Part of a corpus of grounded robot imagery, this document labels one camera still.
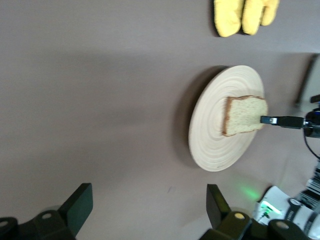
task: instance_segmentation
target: round plate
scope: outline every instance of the round plate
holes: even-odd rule
[[[204,170],[216,172],[234,164],[249,147],[256,131],[222,135],[227,97],[264,97],[259,74],[249,66],[234,66],[219,73],[205,88],[192,113],[189,148]]]

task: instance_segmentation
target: bread crust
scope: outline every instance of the bread crust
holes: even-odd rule
[[[261,96],[254,96],[254,95],[245,95],[245,96],[240,96],[240,97],[236,97],[236,96],[228,96],[227,99],[226,99],[226,106],[225,106],[225,112],[224,112],[224,119],[223,119],[223,127],[222,127],[222,135],[225,136],[225,137],[231,137],[231,136],[234,136],[235,134],[231,134],[231,135],[228,135],[227,134],[227,127],[228,127],[228,123],[229,123],[229,112],[230,112],[230,109],[231,109],[231,104],[232,104],[232,101],[233,100],[245,100],[245,99],[248,99],[248,98],[256,98],[256,99],[261,99],[261,100],[265,100],[265,98],[261,97]],[[243,134],[244,133],[251,133],[255,130],[252,130],[252,131],[244,131],[242,132]]]

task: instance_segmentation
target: yellow glove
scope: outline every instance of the yellow glove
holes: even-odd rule
[[[242,29],[249,35],[255,35],[259,25],[268,26],[276,17],[280,0],[245,0]]]
[[[244,1],[214,0],[214,24],[221,37],[229,37],[239,32]]]

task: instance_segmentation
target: slice of bread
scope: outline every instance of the slice of bread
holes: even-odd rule
[[[260,96],[228,97],[224,112],[222,135],[248,133],[261,129],[260,117],[268,114],[267,101]]]

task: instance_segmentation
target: black cable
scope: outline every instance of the black cable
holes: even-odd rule
[[[315,154],[315,152],[312,151],[312,149],[310,148],[310,146],[309,146],[309,144],[308,144],[308,142],[307,142],[305,130],[302,129],[302,131],[303,131],[303,139],[304,139],[304,143],[305,143],[306,147],[310,150],[310,152],[311,152],[318,160],[320,160],[320,156],[318,156],[317,154]]]

